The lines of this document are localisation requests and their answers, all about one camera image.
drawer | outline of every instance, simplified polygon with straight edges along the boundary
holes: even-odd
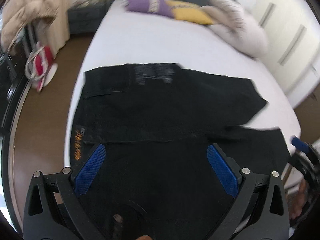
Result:
[[[104,17],[104,6],[87,6],[84,8],[74,8],[68,10],[69,22],[85,21]]]
[[[70,23],[70,34],[96,32],[101,21],[102,18]]]

purple pillow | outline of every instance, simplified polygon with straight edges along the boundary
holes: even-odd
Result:
[[[154,13],[174,18],[171,7],[164,0],[128,0],[128,11]]]

beige curtain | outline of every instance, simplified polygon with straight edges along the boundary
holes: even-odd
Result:
[[[46,44],[50,46],[54,56],[70,38],[67,10],[71,6],[71,0],[57,0],[57,2],[59,3],[57,17],[45,32]]]

black garment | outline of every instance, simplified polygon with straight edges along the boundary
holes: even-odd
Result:
[[[247,123],[266,101],[251,80],[128,64],[86,72],[76,124],[84,142],[170,141]]]
[[[265,104],[251,80],[176,64],[86,72],[71,161],[79,157],[76,135],[81,158],[95,142],[106,143],[107,157],[80,196],[82,206],[107,237],[112,215],[119,213],[123,240],[203,239],[233,202],[207,160],[210,144],[218,143],[240,167],[256,173],[281,172],[287,162],[280,130],[238,127]]]

yellow pillow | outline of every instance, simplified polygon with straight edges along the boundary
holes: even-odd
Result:
[[[176,20],[208,25],[215,23],[204,11],[199,9],[199,5],[175,0],[167,0],[165,2],[171,7]]]

